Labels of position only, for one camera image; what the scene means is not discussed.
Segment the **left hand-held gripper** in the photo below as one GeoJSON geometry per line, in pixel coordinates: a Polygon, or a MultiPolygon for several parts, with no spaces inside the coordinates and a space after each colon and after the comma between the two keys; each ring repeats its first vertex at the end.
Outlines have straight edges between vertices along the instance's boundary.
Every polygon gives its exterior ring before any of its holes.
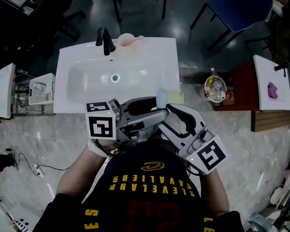
{"type": "Polygon", "coordinates": [[[154,96],[131,99],[122,105],[116,99],[85,104],[87,133],[92,141],[129,143],[135,133],[163,122],[168,115],[167,109],[157,109],[154,96]]]}

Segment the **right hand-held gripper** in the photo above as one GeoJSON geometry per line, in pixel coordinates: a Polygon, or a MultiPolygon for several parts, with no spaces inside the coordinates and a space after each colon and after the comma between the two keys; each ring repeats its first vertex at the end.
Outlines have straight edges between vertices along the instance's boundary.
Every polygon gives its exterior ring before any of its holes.
{"type": "Polygon", "coordinates": [[[187,133],[178,133],[166,122],[159,123],[158,128],[191,167],[202,175],[208,175],[228,158],[221,138],[209,127],[204,127],[203,117],[197,110],[182,104],[167,104],[166,108],[185,123],[187,133]]]}

